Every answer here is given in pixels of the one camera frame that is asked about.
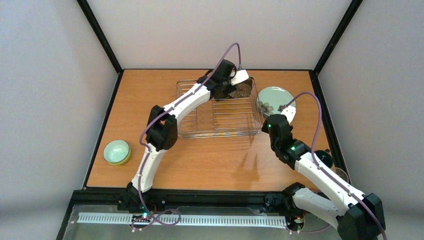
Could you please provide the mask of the black floral square plate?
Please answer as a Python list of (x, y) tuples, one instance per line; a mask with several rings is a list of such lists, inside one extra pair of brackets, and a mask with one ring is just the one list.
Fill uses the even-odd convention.
[(222, 101), (226, 99), (242, 99), (249, 98), (253, 89), (253, 81), (255, 79), (250, 77), (248, 80), (245, 80), (241, 83), (235, 85), (235, 90), (230, 92), (227, 96), (216, 98), (217, 101)]

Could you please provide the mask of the wire metal dish rack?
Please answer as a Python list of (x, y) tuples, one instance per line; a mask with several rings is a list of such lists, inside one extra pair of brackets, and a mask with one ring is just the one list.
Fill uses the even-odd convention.
[(253, 81), (250, 97), (211, 99), (188, 113), (178, 124), (182, 139), (252, 136), (259, 133), (264, 117), (257, 108), (258, 92)]

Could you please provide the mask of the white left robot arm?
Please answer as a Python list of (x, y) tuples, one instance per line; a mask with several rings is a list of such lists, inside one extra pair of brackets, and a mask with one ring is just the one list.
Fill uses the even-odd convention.
[(117, 208), (129, 212), (149, 212), (142, 196), (153, 186), (157, 168), (178, 138), (178, 125), (195, 108), (213, 98), (227, 96), (236, 88), (232, 80), (238, 73), (234, 63), (221, 60), (217, 66), (201, 76), (189, 91), (173, 102), (160, 107), (155, 105), (147, 126), (140, 135), (145, 147), (137, 172), (118, 200)]

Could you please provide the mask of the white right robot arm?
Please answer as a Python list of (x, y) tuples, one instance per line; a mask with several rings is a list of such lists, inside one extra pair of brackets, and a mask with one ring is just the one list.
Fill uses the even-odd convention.
[(292, 129), (285, 115), (272, 114), (261, 130), (269, 135), (270, 148), (276, 157), (324, 194), (321, 196), (296, 183), (289, 193), (293, 205), (325, 221), (343, 240), (374, 240), (378, 236), (386, 239), (382, 200), (344, 181), (308, 145), (295, 139)]

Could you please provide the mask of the light green round plate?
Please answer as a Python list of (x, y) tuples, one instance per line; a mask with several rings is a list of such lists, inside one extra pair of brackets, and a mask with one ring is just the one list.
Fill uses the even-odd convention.
[(269, 86), (262, 89), (256, 98), (258, 110), (266, 117), (272, 114), (280, 114), (284, 105), (289, 103), (294, 96), (284, 88)]

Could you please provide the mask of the green yellow small bowl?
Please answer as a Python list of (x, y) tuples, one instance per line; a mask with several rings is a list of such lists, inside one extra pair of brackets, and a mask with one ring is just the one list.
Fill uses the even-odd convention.
[(122, 139), (116, 139), (109, 142), (103, 150), (104, 160), (111, 165), (123, 165), (130, 157), (131, 147)]

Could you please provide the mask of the dark green cup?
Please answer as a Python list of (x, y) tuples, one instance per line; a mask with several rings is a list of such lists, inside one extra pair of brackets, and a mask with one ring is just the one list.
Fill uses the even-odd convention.
[(333, 157), (329, 151), (326, 150), (315, 150), (316, 157), (321, 160), (328, 168), (332, 168), (334, 165)]

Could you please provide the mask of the black frame post right rear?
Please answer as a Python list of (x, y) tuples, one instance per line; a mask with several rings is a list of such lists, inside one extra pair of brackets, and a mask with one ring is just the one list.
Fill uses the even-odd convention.
[(323, 70), (325, 64), (329, 60), (331, 54), (333, 53), (334, 49), (336, 48), (336, 45), (342, 38), (344, 32), (346, 31), (347, 27), (349, 26), (350, 22), (354, 18), (356, 12), (360, 8), (363, 0), (352, 0), (347, 7), (345, 13), (343, 14), (340, 22), (338, 23), (334, 33), (332, 34), (328, 44), (326, 45), (322, 55), (320, 56), (318, 62), (316, 63), (313, 72), (315, 76), (318, 76), (321, 71)]

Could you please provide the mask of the black frame post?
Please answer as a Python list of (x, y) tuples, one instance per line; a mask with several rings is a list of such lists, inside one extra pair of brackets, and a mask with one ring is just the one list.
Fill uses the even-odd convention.
[(356, 12), (360, 8), (363, 0), (352, 0), (347, 7), (345, 13), (343, 14), (340, 22), (338, 23), (334, 33), (332, 34), (328, 44), (326, 45), (322, 55), (320, 56), (318, 62), (316, 63), (313, 72), (315, 76), (318, 76), (321, 71), (323, 70), (325, 64), (329, 60), (331, 54), (333, 53), (334, 49), (336, 48), (336, 45), (342, 38), (344, 32), (346, 31), (347, 27), (349, 26), (350, 22), (354, 18)]
[(109, 59), (112, 67), (116, 71), (116, 73), (119, 75), (123, 68), (121, 67), (104, 31), (102, 30), (89, 2), (87, 0), (76, 0), (78, 3), (82, 13), (84, 14), (85, 18), (87, 19), (91, 29), (93, 30), (95, 36), (97, 37), (100, 45), (102, 46), (105, 54), (107, 55), (107, 58)]

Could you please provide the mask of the black frame post left rear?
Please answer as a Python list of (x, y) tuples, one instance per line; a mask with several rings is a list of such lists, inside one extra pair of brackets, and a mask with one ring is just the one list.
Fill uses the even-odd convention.
[(95, 36), (97, 37), (100, 45), (102, 46), (105, 54), (107, 55), (107, 58), (109, 59), (112, 67), (116, 71), (116, 73), (119, 75), (123, 68), (121, 67), (104, 31), (102, 30), (89, 2), (87, 0), (76, 0), (78, 3), (82, 13), (84, 14), (85, 18), (87, 19), (91, 29), (93, 30)]

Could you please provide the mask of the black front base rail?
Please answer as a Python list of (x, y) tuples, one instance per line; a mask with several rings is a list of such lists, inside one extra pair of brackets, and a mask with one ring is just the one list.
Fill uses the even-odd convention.
[[(296, 222), (304, 218), (311, 208), (300, 208), (295, 195), (305, 186), (296, 182), (283, 191), (214, 191), (151, 189), (142, 194), (148, 208), (163, 212), (178, 207), (253, 208), (269, 214), (278, 214), (288, 220), (288, 228), (300, 230), (304, 225)], [(142, 205), (137, 190), (128, 184), (126, 188), (89, 187), (75, 190), (63, 218), (57, 239), (65, 236), (71, 223), (71, 211), (76, 205), (115, 205), (118, 210), (140, 215), (147, 210)], [(383, 204), (371, 193), (364, 197), (364, 204), (348, 204), (346, 213), (335, 216), (336, 229), (344, 240), (375, 240), (386, 228)]]

